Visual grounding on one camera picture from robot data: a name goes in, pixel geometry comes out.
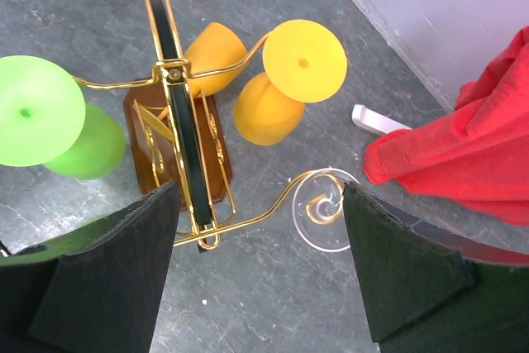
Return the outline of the orange plastic goblet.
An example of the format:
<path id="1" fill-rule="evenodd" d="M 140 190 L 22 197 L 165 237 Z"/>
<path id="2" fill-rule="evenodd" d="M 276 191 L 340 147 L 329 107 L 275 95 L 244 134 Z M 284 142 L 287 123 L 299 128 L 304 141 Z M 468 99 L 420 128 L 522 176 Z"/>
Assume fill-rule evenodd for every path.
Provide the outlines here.
<path id="1" fill-rule="evenodd" d="M 242 89 L 233 108 L 239 133 L 255 145 L 275 145 L 303 118 L 305 106 L 337 93 L 348 60 L 336 35 L 306 19 L 285 21 L 264 40 L 264 71 Z"/>
<path id="2" fill-rule="evenodd" d="M 185 58 L 191 61 L 192 72 L 203 72 L 234 64 L 247 54 L 239 37 L 228 27 L 211 22 L 197 36 L 185 52 Z M 242 68 L 189 81 L 193 96 L 200 93 L 206 97 L 223 90 L 242 71 Z"/>

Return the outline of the gold wire wine glass rack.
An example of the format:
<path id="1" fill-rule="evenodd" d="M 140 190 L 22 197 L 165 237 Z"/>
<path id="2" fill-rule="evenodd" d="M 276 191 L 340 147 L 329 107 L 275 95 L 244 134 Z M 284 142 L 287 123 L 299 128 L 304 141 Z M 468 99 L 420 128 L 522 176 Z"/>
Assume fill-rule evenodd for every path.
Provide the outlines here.
<path id="1" fill-rule="evenodd" d="M 191 231 L 180 235 L 174 245 L 196 242 L 201 250 L 212 250 L 219 245 L 222 233 L 256 224 L 274 213 L 308 171 L 293 179 L 266 212 L 237 223 L 232 222 L 230 218 L 219 222 L 213 206 L 203 138 L 199 131 L 195 107 L 197 100 L 206 104 L 207 97 L 200 93 L 195 98 L 189 81 L 224 74 L 239 68 L 243 70 L 257 52 L 262 54 L 269 32 L 263 35 L 240 61 L 220 69 L 193 73 L 191 61 L 185 58 L 182 51 L 170 0 L 145 0 L 145 9 L 157 54 L 151 76 L 148 79 L 131 82 L 105 84 L 89 82 L 81 78 L 76 80 L 84 87 L 100 91 L 146 88 L 155 84 L 163 87 L 166 105 L 159 115 L 154 115 L 145 107 L 140 107 L 137 111 L 140 122 L 144 124 L 143 128 L 156 130 L 173 147 L 179 182 L 182 185 L 184 202 L 191 223 Z"/>

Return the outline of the red cloth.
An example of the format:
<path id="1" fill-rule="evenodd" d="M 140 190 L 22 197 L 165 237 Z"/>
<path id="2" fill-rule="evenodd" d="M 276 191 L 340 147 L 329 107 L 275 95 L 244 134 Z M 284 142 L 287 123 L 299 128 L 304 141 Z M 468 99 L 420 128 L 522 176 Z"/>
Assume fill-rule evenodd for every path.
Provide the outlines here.
<path id="1" fill-rule="evenodd" d="M 528 224 L 528 29 L 460 89 L 452 112 L 380 137 L 365 150 L 372 184 L 447 198 L 507 224 Z"/>

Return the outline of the green plastic goblet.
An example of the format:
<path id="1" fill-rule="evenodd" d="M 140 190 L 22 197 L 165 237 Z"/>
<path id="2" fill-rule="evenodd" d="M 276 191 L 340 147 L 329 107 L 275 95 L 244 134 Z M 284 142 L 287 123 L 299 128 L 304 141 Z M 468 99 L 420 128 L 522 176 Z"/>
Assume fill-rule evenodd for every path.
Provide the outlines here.
<path id="1" fill-rule="evenodd" d="M 121 126 L 85 101 L 66 70 L 31 55 L 2 57 L 2 165 L 42 165 L 74 179 L 99 179 L 125 151 Z"/>

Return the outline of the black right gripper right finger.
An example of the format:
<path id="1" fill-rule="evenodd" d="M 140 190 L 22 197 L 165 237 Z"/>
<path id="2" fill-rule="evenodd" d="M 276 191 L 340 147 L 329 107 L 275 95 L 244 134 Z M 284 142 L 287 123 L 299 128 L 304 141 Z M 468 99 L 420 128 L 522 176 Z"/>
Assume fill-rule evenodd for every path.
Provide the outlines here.
<path id="1" fill-rule="evenodd" d="M 343 210 L 381 351 L 527 351 L 527 255 L 424 222 L 355 183 Z"/>

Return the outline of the clear wine glass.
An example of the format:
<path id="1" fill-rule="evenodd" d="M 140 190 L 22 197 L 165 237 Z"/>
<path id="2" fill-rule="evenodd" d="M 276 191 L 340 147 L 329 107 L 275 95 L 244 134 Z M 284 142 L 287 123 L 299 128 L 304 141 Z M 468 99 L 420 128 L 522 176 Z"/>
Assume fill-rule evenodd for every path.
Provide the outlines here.
<path id="1" fill-rule="evenodd" d="M 343 193 L 358 179 L 332 167 L 308 171 L 293 195 L 293 223 L 302 239 L 326 253 L 350 248 L 343 212 Z"/>

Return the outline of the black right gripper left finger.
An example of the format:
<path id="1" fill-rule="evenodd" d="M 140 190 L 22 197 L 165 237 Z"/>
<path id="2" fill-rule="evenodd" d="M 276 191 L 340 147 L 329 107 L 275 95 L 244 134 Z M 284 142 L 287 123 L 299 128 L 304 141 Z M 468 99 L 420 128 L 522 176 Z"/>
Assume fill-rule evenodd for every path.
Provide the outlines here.
<path id="1" fill-rule="evenodd" d="M 179 188 L 1 260 L 4 352 L 147 352 L 179 221 Z"/>

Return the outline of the white stand foot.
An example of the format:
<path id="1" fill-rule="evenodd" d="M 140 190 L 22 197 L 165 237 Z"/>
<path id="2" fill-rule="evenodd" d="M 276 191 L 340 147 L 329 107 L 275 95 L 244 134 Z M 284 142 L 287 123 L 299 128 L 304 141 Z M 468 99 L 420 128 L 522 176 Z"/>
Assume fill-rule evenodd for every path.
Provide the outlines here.
<path id="1" fill-rule="evenodd" d="M 399 130 L 411 130 L 411 127 L 405 126 L 360 104 L 354 105 L 351 112 L 351 120 L 356 126 L 378 136 Z"/>

